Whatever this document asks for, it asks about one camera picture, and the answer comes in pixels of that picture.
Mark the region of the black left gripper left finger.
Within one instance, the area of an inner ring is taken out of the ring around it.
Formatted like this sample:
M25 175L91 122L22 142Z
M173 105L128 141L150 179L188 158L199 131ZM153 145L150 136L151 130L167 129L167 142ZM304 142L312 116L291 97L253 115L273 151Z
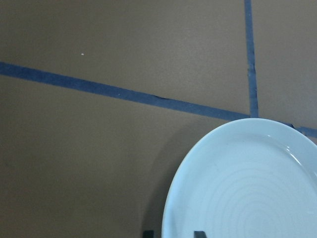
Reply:
M154 230L143 231L143 238L154 238Z

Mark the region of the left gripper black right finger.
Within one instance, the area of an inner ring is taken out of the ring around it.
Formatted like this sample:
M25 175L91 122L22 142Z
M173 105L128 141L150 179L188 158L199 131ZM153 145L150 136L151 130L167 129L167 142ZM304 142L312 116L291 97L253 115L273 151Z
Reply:
M194 238L206 238L204 231L194 231Z

